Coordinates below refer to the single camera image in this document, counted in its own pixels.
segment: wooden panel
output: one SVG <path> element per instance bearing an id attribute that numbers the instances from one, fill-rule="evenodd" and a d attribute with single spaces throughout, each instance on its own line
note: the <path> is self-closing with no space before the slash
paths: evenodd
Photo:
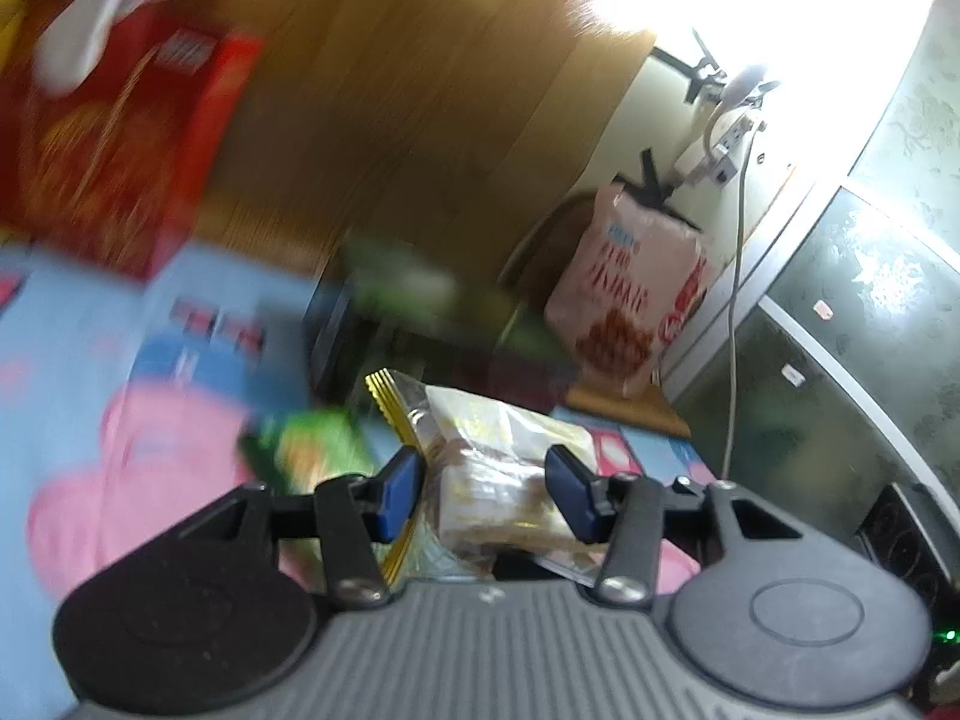
<path id="1" fill-rule="evenodd" d="M 198 234 L 298 269 L 352 227 L 492 276 L 579 176 L 653 36 L 583 0 L 179 0 L 269 38 Z"/>

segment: ridged gray surface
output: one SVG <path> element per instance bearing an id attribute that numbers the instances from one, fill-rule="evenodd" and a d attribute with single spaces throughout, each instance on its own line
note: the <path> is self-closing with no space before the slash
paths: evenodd
<path id="1" fill-rule="evenodd" d="M 565 581 L 413 583 L 340 615 L 294 675 L 195 720 L 767 720 L 681 665 L 642 614 L 599 608 Z M 70 720 L 131 718 L 83 706 Z M 856 720 L 914 717 L 899 700 Z"/>

